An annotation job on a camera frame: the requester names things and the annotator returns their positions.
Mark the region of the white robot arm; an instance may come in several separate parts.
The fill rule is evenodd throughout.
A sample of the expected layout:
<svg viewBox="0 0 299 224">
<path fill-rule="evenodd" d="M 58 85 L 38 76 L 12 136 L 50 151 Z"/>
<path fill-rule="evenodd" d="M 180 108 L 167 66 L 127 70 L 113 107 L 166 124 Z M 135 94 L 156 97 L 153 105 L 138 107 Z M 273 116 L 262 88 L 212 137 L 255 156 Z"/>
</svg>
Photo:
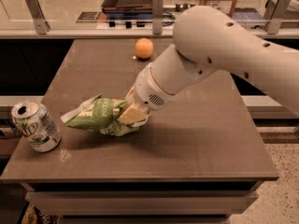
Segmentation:
<svg viewBox="0 0 299 224">
<path fill-rule="evenodd" d="M 118 121 L 144 124 L 182 89 L 213 72 L 232 73 L 299 114 L 299 51 L 265 41 L 213 7 L 181 13 L 173 43 L 137 76 Z"/>
</svg>

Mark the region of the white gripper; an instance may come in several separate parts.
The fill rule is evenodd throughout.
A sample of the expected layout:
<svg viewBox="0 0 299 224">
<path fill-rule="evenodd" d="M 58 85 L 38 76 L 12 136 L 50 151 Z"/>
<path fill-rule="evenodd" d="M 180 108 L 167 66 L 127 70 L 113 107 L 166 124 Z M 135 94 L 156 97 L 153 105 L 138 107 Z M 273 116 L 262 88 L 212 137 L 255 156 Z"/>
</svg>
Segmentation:
<svg viewBox="0 0 299 224">
<path fill-rule="evenodd" d="M 175 100 L 175 96 L 164 92 L 154 80 L 149 63 L 137 76 L 125 100 L 130 104 L 118 117 L 122 124 L 133 124 L 146 119 L 150 110 L 162 110 Z"/>
</svg>

